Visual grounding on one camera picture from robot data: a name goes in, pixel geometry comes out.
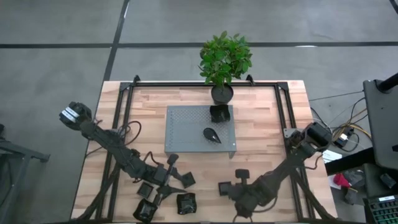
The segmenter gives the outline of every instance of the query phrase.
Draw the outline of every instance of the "concrete floor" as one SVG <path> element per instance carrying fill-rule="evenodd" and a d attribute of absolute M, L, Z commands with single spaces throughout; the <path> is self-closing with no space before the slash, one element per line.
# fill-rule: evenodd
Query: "concrete floor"
<path fill-rule="evenodd" d="M 0 0 L 0 44 L 111 43 L 123 0 Z M 388 0 L 137 0 L 120 42 L 203 42 L 223 30 L 251 42 L 397 41 Z M 110 49 L 0 49 L 0 123 L 14 143 L 50 153 L 32 162 L 14 223 L 68 220 L 87 141 L 59 112 L 71 101 L 95 109 Z M 257 80 L 304 80 L 310 99 L 362 90 L 362 81 L 398 71 L 398 47 L 252 48 Z M 199 49 L 119 49 L 111 80 L 201 80 Z M 326 122 L 363 94 L 311 101 Z M 365 107 L 360 103 L 356 111 Z M 336 126 L 349 111 L 336 119 Z M 366 120 L 359 123 L 369 130 Z M 360 134 L 361 145 L 369 141 Z M 339 217 L 363 208 L 334 192 Z"/>

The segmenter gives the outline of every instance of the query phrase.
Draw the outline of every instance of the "black plant pot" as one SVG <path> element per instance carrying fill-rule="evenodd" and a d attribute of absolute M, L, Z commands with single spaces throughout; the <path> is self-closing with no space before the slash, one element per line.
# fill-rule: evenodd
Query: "black plant pot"
<path fill-rule="evenodd" d="M 215 105 L 227 104 L 234 96 L 234 90 L 228 84 L 224 84 L 224 88 L 214 86 L 211 89 L 211 97 Z"/>

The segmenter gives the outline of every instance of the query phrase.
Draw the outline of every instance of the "wooden table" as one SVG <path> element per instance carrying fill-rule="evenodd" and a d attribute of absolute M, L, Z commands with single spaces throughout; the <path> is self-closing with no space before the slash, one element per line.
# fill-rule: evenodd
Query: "wooden table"
<path fill-rule="evenodd" d="M 313 121 L 304 82 L 288 81 L 288 83 L 297 127 L 304 128 Z M 96 112 L 96 119 L 103 120 L 99 124 L 103 129 L 110 129 L 112 126 L 118 90 L 119 82 L 105 82 L 103 85 Z M 285 117 L 288 119 L 285 101 L 283 103 Z M 140 121 L 142 131 L 129 147 L 137 149 L 142 155 L 152 151 L 155 160 L 166 164 L 164 141 L 167 105 L 212 104 L 210 87 L 135 87 L 130 121 Z M 250 170 L 251 178 L 248 182 L 251 183 L 261 174 L 277 167 L 285 159 L 274 89 L 271 87 L 234 87 L 234 96 L 230 104 L 234 106 L 237 144 L 235 156 L 229 159 L 225 152 L 179 154 L 180 158 L 176 165 L 178 171 L 181 174 L 191 171 L 196 180 L 196 184 L 186 190 L 196 194 L 198 210 L 195 214 L 178 215 L 176 194 L 173 194 L 162 202 L 153 222 L 231 222 L 236 214 L 234 202 L 228 200 L 228 197 L 219 196 L 218 182 L 239 182 L 234 176 L 234 171 L 241 168 Z M 122 105 L 119 124 L 122 124 L 125 102 Z M 131 128 L 132 132 L 127 136 L 126 141 L 133 138 L 137 132 L 137 127 L 132 126 Z M 88 152 L 98 146 L 98 143 L 90 142 Z M 315 154 L 307 159 L 306 166 L 313 167 L 317 156 L 318 154 Z M 83 213 L 98 193 L 105 157 L 106 151 L 102 149 L 85 160 L 72 218 Z M 307 170 L 307 174 L 310 188 L 317 199 L 328 212 L 336 216 L 335 204 L 323 161 L 320 159 L 318 169 Z M 254 222 L 296 220 L 289 182 L 289 178 L 283 181 L 275 207 L 266 213 L 254 213 Z M 137 221 L 133 218 L 132 213 L 141 200 L 141 197 L 136 194 L 140 185 L 141 183 L 133 184 L 132 179 L 125 172 L 121 172 L 114 221 Z M 170 185 L 182 188 L 181 183 L 175 179 L 170 180 Z M 306 216 L 303 196 L 301 198 Z M 106 198 L 104 211 L 108 211 L 108 200 L 109 197 Z M 239 217 L 237 222 L 249 222 L 249 220 Z"/>

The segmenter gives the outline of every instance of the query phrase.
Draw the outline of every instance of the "red object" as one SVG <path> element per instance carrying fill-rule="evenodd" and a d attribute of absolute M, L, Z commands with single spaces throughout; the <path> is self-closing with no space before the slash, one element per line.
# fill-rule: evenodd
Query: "red object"
<path fill-rule="evenodd" d="M 343 187 L 350 187 L 350 184 L 347 179 L 343 176 L 343 174 L 336 174 L 333 178 L 335 184 L 343 186 Z"/>

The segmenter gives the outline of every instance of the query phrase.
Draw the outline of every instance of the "gray perforated plate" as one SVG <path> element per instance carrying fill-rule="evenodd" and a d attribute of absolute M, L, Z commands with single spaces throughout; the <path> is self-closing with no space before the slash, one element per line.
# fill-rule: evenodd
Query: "gray perforated plate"
<path fill-rule="evenodd" d="M 168 106 L 165 152 L 235 152 L 236 138 L 233 107 L 228 105 L 231 120 L 212 123 L 209 106 Z M 207 140 L 205 128 L 213 128 L 220 143 Z"/>

